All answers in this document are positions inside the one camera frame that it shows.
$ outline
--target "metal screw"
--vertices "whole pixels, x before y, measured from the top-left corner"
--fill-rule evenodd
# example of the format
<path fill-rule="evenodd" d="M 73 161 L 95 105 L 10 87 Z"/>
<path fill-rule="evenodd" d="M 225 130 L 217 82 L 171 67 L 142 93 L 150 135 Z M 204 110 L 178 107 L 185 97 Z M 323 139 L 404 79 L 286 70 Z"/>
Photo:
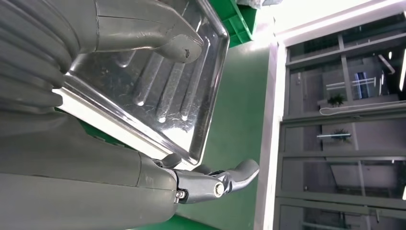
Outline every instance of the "metal screw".
<path fill-rule="evenodd" d="M 176 191 L 176 198 L 183 199 L 186 197 L 186 192 L 183 190 Z"/>
<path fill-rule="evenodd" d="M 214 195 L 215 197 L 219 198 L 224 193 L 224 185 L 221 182 L 217 182 L 214 186 Z"/>

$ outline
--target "green plastic crate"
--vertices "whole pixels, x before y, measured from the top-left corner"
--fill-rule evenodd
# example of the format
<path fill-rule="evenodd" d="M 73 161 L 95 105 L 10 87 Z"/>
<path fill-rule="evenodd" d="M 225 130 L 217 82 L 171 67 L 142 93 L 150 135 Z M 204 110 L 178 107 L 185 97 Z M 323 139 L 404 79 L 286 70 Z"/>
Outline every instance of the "green plastic crate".
<path fill-rule="evenodd" d="M 235 0 L 210 0 L 230 35 L 230 46 L 252 41 L 257 10 L 237 5 Z"/>

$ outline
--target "ceiling light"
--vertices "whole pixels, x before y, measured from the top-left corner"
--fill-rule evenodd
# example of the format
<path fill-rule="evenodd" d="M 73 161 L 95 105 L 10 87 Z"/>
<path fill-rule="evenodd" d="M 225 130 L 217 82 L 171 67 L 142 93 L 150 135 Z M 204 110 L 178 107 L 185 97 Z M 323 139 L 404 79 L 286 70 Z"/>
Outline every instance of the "ceiling light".
<path fill-rule="evenodd" d="M 405 83 L 405 72 L 406 72 L 406 49 L 403 54 L 402 72 L 400 73 L 400 83 L 399 83 L 400 91 L 403 90 L 403 83 Z"/>
<path fill-rule="evenodd" d="M 385 75 L 382 73 L 381 80 L 380 80 L 381 84 L 379 84 L 379 95 L 382 95 L 382 86 L 383 86 L 384 77 L 385 77 Z"/>

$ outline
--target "stainless steel tray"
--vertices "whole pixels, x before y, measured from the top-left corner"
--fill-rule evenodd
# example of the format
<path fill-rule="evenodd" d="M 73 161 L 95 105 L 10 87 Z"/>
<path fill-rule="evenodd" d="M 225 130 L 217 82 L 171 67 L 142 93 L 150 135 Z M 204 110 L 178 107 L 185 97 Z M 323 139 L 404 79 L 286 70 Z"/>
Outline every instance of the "stainless steel tray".
<path fill-rule="evenodd" d="M 192 165 L 203 156 L 229 36 L 208 0 L 163 0 L 205 42 L 191 64 L 149 51 L 80 55 L 65 90 L 165 152 Z"/>

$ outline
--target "cable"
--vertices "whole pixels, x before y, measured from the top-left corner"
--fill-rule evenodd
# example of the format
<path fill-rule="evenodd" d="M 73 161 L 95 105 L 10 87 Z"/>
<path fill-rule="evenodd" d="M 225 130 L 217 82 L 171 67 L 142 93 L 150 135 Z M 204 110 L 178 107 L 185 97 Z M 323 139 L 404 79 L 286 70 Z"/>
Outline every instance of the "cable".
<path fill-rule="evenodd" d="M 399 104 L 405 104 L 405 101 L 384 102 L 384 103 L 370 103 L 370 104 L 350 105 L 350 106 L 335 107 L 335 108 L 321 108 L 319 110 L 319 112 L 323 116 L 331 116 L 331 115 L 344 114 L 344 113 L 356 112 L 356 111 L 367 111 L 367 110 L 372 110 L 372 109 L 383 109 L 383 108 L 397 107 L 397 106 L 399 106 Z M 371 107 L 371 108 L 364 108 L 366 106 L 371 106 L 371 105 L 376 105 L 376 106 Z M 346 109 L 346 108 L 355 108 L 355 109 L 342 111 L 343 109 Z"/>

